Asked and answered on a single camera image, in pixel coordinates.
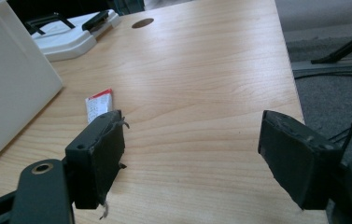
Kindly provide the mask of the black clip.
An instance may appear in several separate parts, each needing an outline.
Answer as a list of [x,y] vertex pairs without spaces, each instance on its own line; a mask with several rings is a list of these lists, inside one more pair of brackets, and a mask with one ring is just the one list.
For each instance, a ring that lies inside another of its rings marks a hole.
[[94,27],[97,27],[99,24],[105,22],[107,18],[108,18],[108,11],[107,10],[100,11],[92,18],[90,18],[88,21],[84,22],[81,28],[83,31],[90,31]]

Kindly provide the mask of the large white box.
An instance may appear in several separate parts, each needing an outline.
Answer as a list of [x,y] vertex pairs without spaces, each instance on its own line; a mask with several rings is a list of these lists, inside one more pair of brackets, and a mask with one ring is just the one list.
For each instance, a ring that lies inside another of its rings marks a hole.
[[0,151],[63,83],[6,0],[0,0]]

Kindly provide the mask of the grey floor rail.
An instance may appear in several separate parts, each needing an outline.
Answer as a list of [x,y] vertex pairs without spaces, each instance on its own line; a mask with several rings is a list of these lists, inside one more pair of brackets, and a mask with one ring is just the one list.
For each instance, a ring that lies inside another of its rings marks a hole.
[[296,62],[291,64],[296,79],[309,77],[352,77],[352,58],[337,63]]

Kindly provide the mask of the white tray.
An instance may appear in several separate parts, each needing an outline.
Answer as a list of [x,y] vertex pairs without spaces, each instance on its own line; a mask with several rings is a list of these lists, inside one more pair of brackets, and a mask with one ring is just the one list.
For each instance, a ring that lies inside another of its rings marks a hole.
[[120,16],[113,9],[109,9],[105,22],[90,31],[83,31],[82,24],[97,13],[99,12],[68,19],[75,25],[74,29],[70,29],[61,21],[46,24],[41,27],[45,34],[35,32],[32,38],[50,62],[79,57],[97,44],[100,35],[120,24]]

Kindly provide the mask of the black thin frame piece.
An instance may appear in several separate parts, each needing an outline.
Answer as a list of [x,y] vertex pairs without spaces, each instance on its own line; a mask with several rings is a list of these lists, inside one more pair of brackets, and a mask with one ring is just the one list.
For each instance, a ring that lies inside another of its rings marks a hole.
[[27,25],[29,28],[33,29],[35,32],[39,33],[40,35],[44,35],[45,32],[41,30],[41,27],[43,25],[56,21],[61,21],[70,29],[75,28],[75,25],[72,22],[70,22],[64,15],[57,12],[53,12],[49,15],[41,16],[35,19],[31,19],[29,21],[26,21],[24,24]]

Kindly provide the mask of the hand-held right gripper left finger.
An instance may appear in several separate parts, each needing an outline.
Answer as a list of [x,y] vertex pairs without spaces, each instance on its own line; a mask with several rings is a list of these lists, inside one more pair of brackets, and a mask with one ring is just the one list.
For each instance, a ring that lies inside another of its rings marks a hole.
[[120,110],[99,115],[65,148],[64,165],[71,203],[76,209],[104,207],[101,219],[109,214],[106,199],[119,171],[125,142],[123,127],[129,128]]

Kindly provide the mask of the white red-striped small packet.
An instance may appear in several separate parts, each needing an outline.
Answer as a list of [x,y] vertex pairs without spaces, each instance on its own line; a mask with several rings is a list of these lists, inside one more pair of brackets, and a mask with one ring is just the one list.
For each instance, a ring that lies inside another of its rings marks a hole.
[[87,121],[91,123],[100,115],[112,110],[112,90],[106,89],[85,99]]

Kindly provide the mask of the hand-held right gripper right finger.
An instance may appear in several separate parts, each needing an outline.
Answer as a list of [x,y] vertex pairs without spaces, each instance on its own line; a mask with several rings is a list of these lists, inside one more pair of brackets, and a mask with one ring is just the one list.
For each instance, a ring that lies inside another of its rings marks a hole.
[[258,152],[300,208],[322,210],[327,206],[330,173],[343,157],[340,147],[288,115],[265,110]]

